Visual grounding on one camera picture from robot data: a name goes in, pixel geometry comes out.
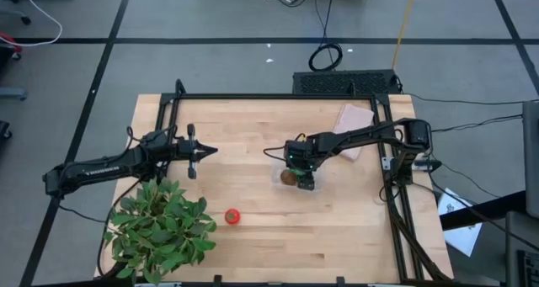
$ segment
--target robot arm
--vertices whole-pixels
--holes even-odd
[[[395,136],[396,126],[403,127],[402,139]],[[298,175],[298,187],[313,190],[312,173],[328,158],[345,149],[376,143],[389,144],[399,150],[398,156],[387,164],[386,173],[396,182],[409,183],[414,159],[430,149],[429,124],[423,120],[401,119],[340,134],[322,132],[308,136],[305,141],[286,141],[284,158],[288,168],[302,173]]]
[[[43,176],[45,192],[52,197],[63,198],[65,194],[93,183],[125,177],[146,180],[159,174],[157,165],[160,162],[189,161],[189,178],[196,178],[195,163],[217,152],[217,149],[195,140],[192,124],[187,130],[187,140],[181,136],[169,144],[165,130],[158,130],[143,136],[139,145],[125,149],[117,156],[58,165]]]

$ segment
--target toy tomato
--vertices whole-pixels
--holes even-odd
[[[230,225],[237,224],[239,222],[239,218],[239,211],[233,208],[227,210],[227,213],[225,213],[225,221]]]

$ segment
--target yellow cable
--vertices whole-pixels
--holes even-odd
[[[404,30],[406,29],[408,16],[410,15],[410,11],[412,11],[412,4],[414,4],[414,0],[408,0],[408,6],[406,7],[406,13],[404,14],[403,25],[401,25],[401,30],[398,32],[397,48],[395,48],[395,53],[393,54],[393,70],[395,70],[395,67],[397,66],[398,50],[401,48],[401,39],[403,38]]]

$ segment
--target wooden table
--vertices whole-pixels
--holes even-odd
[[[131,124],[136,137],[154,129],[159,99],[139,96]],[[390,101],[394,120],[415,117],[409,96]],[[196,138],[219,152],[198,165],[196,180],[187,178],[187,162],[173,162],[168,177],[187,189],[186,199],[205,196],[207,213],[218,225],[210,234],[217,246],[201,265],[182,266],[164,281],[207,282],[221,274],[225,282],[334,283],[337,276],[347,283],[398,282],[387,207],[378,198],[382,170],[376,145],[363,147],[355,162],[327,160],[315,175],[313,192],[277,185],[284,163],[262,153],[301,132],[332,130],[344,104],[371,107],[360,100],[181,100],[179,135],[194,123]],[[414,181],[431,187],[426,173],[414,173]],[[118,181],[115,198],[134,182]],[[411,185],[408,196],[418,241],[452,277],[434,195]],[[224,221],[229,208],[242,213],[236,226]],[[412,278],[404,239],[403,246]],[[110,247],[102,261],[104,271],[114,264]]]

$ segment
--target white cable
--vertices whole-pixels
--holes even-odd
[[[32,0],[28,0],[32,3],[32,5],[34,5],[35,8],[37,8],[37,10],[41,11],[41,13],[43,13],[47,18],[51,19],[54,23],[56,23],[58,25],[58,27],[60,27],[60,31],[58,32],[58,35],[56,36],[56,38],[54,38],[54,40],[50,40],[50,41],[47,41],[47,42],[40,42],[40,43],[35,43],[35,44],[19,44],[19,43],[13,43],[13,42],[10,42],[8,40],[5,40],[2,36],[0,36],[0,40],[10,44],[10,45],[16,45],[16,46],[22,46],[22,47],[33,47],[33,46],[39,46],[39,45],[48,45],[48,44],[52,44],[56,41],[58,41],[58,39],[60,39],[60,36],[61,36],[61,32],[63,31],[63,27],[61,26],[60,22],[56,21],[56,19],[52,18],[48,13],[46,13],[43,9],[41,9],[39,6],[37,6],[34,1]]]

